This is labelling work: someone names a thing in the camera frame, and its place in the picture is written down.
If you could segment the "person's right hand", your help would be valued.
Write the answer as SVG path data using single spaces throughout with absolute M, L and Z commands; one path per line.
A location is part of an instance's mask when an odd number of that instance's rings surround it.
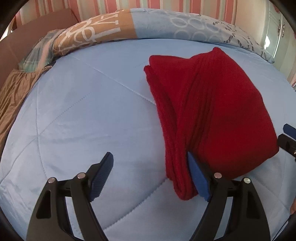
M 296 198 L 294 199 L 291 207 L 290 207 L 290 214 L 294 214 L 296 212 Z

